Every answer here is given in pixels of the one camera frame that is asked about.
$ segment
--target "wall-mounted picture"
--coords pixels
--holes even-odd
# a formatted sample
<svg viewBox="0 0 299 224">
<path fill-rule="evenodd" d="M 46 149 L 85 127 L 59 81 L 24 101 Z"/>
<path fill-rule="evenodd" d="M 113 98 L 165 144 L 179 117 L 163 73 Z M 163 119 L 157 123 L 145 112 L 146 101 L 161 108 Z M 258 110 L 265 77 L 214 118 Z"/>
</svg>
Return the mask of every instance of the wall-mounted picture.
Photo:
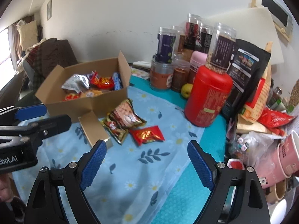
<svg viewBox="0 0 299 224">
<path fill-rule="evenodd" d="M 50 0 L 47 4 L 47 20 L 52 17 L 52 0 Z"/>
</svg>

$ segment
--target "window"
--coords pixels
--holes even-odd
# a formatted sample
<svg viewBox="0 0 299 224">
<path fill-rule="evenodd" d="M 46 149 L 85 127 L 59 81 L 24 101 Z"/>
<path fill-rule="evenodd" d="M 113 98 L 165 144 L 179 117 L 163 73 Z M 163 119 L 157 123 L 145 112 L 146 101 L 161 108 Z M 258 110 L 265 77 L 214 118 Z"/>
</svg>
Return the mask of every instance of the window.
<svg viewBox="0 0 299 224">
<path fill-rule="evenodd" d="M 0 33 L 0 90 L 13 78 L 14 74 L 8 43 L 8 29 L 5 29 Z"/>
</svg>

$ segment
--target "ceiling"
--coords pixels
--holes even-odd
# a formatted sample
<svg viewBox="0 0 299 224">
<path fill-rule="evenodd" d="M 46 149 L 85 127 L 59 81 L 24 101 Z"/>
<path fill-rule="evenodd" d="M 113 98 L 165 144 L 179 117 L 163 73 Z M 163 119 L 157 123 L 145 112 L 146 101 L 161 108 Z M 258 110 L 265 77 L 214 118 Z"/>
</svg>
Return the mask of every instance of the ceiling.
<svg viewBox="0 0 299 224">
<path fill-rule="evenodd" d="M 37 12 L 45 0 L 12 0 L 0 18 L 0 31 L 17 20 Z"/>
</svg>

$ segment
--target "finger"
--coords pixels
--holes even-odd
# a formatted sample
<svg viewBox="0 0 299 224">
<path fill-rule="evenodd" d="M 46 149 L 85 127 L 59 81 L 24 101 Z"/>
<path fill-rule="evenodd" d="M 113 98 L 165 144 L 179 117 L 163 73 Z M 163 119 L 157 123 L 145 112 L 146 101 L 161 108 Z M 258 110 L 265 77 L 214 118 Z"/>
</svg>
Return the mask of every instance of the finger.
<svg viewBox="0 0 299 224">
<path fill-rule="evenodd" d="M 0 202 L 6 202 L 11 200 L 13 197 L 13 193 L 11 191 L 11 189 L 6 188 L 6 189 L 2 189 L 0 190 Z"/>
<path fill-rule="evenodd" d="M 10 187 L 10 180 L 8 174 L 0 175 L 0 190 Z"/>
</svg>

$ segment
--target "black screen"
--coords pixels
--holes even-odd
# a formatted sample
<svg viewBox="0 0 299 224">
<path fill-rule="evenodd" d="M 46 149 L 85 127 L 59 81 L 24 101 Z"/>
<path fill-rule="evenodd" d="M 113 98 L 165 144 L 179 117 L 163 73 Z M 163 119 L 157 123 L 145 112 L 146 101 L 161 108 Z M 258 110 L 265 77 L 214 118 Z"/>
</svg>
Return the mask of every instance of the black screen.
<svg viewBox="0 0 299 224">
<path fill-rule="evenodd" d="M 288 15 L 279 5 L 277 5 L 273 0 L 262 0 L 262 6 L 267 7 L 269 11 L 277 17 L 284 26 L 288 24 Z"/>
</svg>

